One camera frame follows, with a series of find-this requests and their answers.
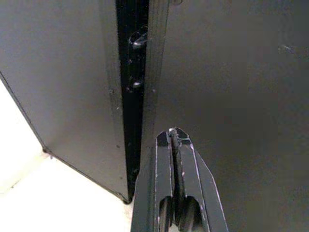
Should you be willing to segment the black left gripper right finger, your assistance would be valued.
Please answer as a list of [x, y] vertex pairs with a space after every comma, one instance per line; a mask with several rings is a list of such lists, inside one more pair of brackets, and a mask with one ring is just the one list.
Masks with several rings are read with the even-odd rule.
[[190, 136], [169, 130], [174, 165], [175, 224], [181, 232], [228, 231], [214, 177]]

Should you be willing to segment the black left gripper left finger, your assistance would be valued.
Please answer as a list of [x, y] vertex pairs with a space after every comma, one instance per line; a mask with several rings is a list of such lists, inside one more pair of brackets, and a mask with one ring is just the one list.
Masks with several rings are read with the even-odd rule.
[[140, 169], [132, 213], [132, 232], [168, 232], [173, 221], [174, 170], [168, 132], [157, 135]]

